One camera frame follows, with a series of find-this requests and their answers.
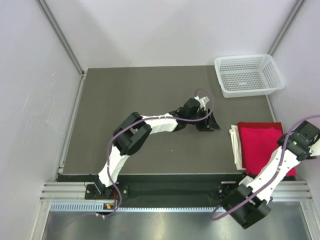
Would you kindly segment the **bright pink-red t shirt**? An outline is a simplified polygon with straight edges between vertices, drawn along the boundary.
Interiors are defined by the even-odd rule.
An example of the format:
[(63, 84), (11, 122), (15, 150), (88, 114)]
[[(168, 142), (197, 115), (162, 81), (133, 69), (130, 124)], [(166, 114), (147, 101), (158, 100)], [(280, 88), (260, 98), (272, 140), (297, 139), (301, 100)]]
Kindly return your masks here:
[(258, 175), (278, 148), (277, 141), (283, 134), (274, 128), (242, 128), (238, 131), (245, 172)]

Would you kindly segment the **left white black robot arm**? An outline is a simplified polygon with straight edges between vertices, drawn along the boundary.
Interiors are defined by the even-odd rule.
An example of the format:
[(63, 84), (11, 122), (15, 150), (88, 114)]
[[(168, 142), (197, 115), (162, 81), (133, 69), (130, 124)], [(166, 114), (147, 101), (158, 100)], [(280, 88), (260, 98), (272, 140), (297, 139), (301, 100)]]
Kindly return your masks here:
[(94, 178), (97, 194), (105, 199), (113, 194), (113, 184), (125, 162), (141, 149), (150, 135), (177, 132), (188, 124), (195, 125), (200, 132), (220, 130), (213, 110), (206, 107), (208, 102), (208, 97), (196, 96), (190, 98), (184, 106), (162, 115), (130, 114), (113, 132), (108, 143), (106, 163)]

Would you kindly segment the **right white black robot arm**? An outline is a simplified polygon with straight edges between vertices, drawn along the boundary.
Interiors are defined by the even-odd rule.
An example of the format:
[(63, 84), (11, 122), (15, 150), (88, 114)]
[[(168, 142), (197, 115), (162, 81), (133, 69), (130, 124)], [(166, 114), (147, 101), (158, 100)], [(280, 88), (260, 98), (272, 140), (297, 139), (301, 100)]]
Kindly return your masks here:
[(267, 165), (252, 178), (249, 175), (236, 182), (224, 194), (220, 203), (243, 229), (266, 217), (271, 208), (272, 193), (287, 173), (304, 160), (317, 156), (315, 146), (320, 141), (320, 129), (302, 119), (277, 141)]

